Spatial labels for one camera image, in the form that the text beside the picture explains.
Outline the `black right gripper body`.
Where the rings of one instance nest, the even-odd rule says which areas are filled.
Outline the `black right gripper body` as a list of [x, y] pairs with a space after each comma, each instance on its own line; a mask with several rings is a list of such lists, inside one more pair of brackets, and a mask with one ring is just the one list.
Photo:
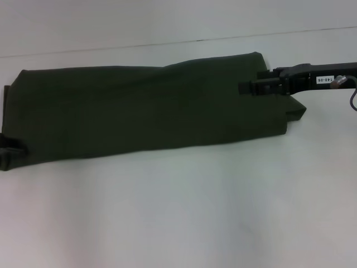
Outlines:
[[282, 67], [280, 80], [286, 94], [293, 95], [308, 90], [355, 88], [352, 79], [343, 80], [342, 76], [356, 77], [356, 63], [326, 65], [299, 64]]

